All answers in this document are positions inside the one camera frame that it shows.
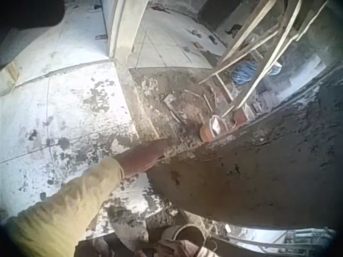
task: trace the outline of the yellow shirt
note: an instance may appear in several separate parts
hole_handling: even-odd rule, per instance
[[[75,246],[124,171],[110,157],[44,202],[6,223],[9,236],[27,256],[73,257]]]

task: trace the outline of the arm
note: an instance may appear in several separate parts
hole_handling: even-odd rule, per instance
[[[165,141],[104,158],[83,176],[67,183],[47,201],[36,203],[6,224],[10,237],[28,256],[70,256],[92,218],[126,176],[151,168],[166,149]]]

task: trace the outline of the bucket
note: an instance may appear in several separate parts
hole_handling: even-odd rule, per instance
[[[199,247],[203,247],[205,244],[203,232],[194,224],[170,226],[163,232],[161,239],[188,240]]]
[[[220,127],[220,133],[218,135],[214,134],[214,131],[212,129],[214,120],[218,121],[218,125]],[[208,120],[200,129],[200,138],[203,142],[211,142],[215,137],[219,136],[220,134],[223,134],[228,131],[227,125],[223,121],[222,118],[220,118],[218,115],[213,115],[210,120]]]

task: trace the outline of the dirt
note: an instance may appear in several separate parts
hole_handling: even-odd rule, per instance
[[[144,111],[159,137],[178,139],[178,145],[174,147],[173,154],[200,146],[202,144],[199,136],[201,126],[213,114],[220,114],[223,108],[216,108],[216,106],[228,105],[221,97],[220,88],[212,80],[209,80],[207,84],[197,84],[201,78],[208,75],[208,69],[141,68],[131,69],[130,72],[136,82]],[[216,103],[213,91],[216,92]],[[170,113],[171,109],[164,102],[168,95],[175,98],[171,102],[172,113],[180,122],[173,117]],[[206,104],[204,95],[213,112]]]

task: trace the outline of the yellow sleeve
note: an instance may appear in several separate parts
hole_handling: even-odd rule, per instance
[[[73,257],[87,226],[123,177],[119,163],[104,158],[46,201],[9,219],[9,236],[27,256]]]

